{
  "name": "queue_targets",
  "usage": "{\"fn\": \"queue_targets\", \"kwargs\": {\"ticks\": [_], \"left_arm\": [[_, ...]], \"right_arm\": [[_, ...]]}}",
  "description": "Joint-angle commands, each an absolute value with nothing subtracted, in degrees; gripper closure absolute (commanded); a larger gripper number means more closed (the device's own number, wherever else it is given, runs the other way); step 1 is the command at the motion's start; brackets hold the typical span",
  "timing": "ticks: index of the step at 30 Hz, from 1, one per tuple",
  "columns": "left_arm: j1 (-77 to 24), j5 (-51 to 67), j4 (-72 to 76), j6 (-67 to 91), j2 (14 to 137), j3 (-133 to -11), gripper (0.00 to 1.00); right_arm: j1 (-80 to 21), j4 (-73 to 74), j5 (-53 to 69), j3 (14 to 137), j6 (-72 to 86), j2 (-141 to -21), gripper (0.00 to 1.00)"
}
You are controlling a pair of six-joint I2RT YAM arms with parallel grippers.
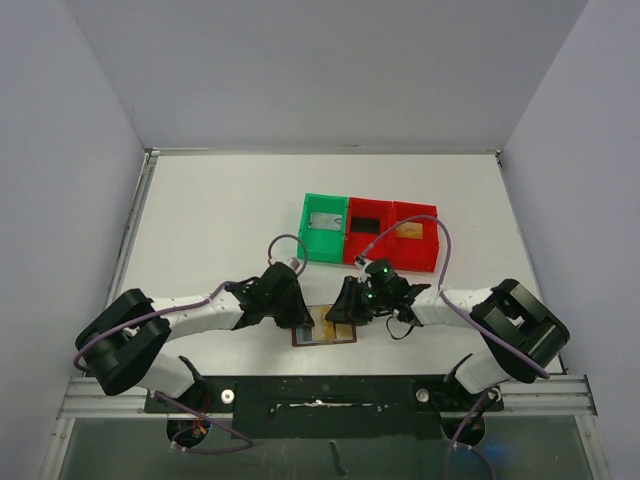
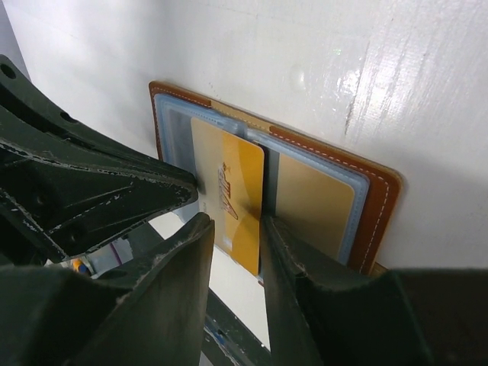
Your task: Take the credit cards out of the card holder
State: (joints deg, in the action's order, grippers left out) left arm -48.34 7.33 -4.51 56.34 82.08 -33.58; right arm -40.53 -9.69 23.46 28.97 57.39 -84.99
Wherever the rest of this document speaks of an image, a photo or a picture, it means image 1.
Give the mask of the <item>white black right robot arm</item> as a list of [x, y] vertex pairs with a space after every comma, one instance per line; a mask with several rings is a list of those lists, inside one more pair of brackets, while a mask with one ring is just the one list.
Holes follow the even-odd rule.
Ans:
[[411, 284], [386, 260], [344, 278], [329, 322], [363, 326], [392, 317], [410, 327], [443, 325], [476, 330], [486, 346], [452, 367], [449, 375], [470, 394], [514, 379], [531, 384], [570, 340], [568, 328], [524, 285], [505, 279], [475, 290]]

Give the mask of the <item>brown leather card holder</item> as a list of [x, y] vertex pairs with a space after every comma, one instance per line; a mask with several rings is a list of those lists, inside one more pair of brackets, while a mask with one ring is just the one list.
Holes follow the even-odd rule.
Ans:
[[292, 330], [292, 346], [325, 346], [357, 342], [357, 331], [354, 325], [338, 324], [326, 319], [330, 305], [317, 305], [308, 308], [314, 321], [312, 327], [299, 327]]

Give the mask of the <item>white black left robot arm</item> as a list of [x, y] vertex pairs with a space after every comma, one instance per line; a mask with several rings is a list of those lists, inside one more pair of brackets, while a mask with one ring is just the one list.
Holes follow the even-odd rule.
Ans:
[[226, 281], [208, 294], [152, 298], [125, 291], [76, 338], [76, 369], [93, 375], [108, 396], [134, 386], [178, 398], [197, 382], [189, 359], [161, 352], [177, 339], [237, 331], [271, 318], [282, 329], [312, 327], [301, 291], [303, 269], [272, 262], [259, 277]]

